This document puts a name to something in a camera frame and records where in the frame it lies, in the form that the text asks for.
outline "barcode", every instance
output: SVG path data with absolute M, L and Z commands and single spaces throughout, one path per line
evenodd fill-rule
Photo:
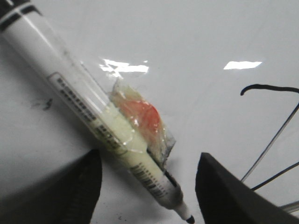
M 100 125 L 95 130 L 111 148 L 116 149 L 120 146 L 118 140 L 103 125 Z
M 158 183 L 158 181 L 151 175 L 151 173 L 139 163 L 138 165 L 131 168 L 133 175 L 143 184 L 148 191 L 153 194 L 155 197 L 163 197 L 165 190 Z
M 96 120 L 96 116 L 86 107 L 85 103 L 76 95 L 76 93 L 70 89 L 66 81 L 63 80 L 58 73 L 55 73 L 55 75 L 57 77 L 56 82 L 61 88 L 60 93 L 71 103 L 73 108 L 75 108 L 86 121 L 90 122 Z

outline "black stain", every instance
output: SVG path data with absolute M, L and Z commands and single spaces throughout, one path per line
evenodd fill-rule
M 52 106 L 53 103 L 53 99 L 50 98 L 47 102 L 46 102 L 46 106 L 43 108 L 43 111 L 46 111 L 48 109 L 50 109 L 50 107 Z

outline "clear plastic wrap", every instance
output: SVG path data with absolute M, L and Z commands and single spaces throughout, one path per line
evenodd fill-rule
M 142 135 L 148 153 L 163 168 L 175 139 L 163 124 L 157 109 L 120 79 L 114 85 L 110 100 Z

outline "marker barrel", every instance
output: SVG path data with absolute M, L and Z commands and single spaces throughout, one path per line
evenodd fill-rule
M 30 1 L 0 0 L 0 30 L 160 205 L 175 210 L 183 220 L 191 217 L 180 186 L 153 161 L 143 137 L 74 59 Z

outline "black object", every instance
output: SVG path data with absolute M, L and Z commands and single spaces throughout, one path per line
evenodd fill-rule
M 80 161 L 62 171 L 55 181 L 34 186 L 39 194 L 0 216 L 0 224 L 89 224 L 100 196 L 102 165 L 98 150 L 91 150 Z
M 0 18 L 26 2 L 30 2 L 30 0 L 0 0 Z
M 206 224 L 299 224 L 299 220 L 266 201 L 202 153 L 195 187 Z

